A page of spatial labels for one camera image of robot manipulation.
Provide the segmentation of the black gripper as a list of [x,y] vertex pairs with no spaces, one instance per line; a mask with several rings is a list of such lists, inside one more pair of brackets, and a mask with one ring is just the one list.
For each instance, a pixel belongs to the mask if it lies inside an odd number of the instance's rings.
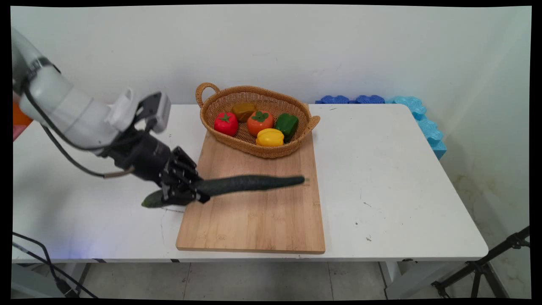
[[[129,139],[132,141],[127,144],[107,149],[107,156],[113,158],[115,166],[122,169],[133,167],[133,175],[161,186],[160,202],[163,206],[187,206],[194,201],[209,201],[210,195],[199,189],[198,184],[203,180],[200,180],[197,164],[181,147],[171,151],[162,141],[144,131],[126,131],[115,143]],[[161,183],[160,175],[166,165],[168,175],[177,180]]]

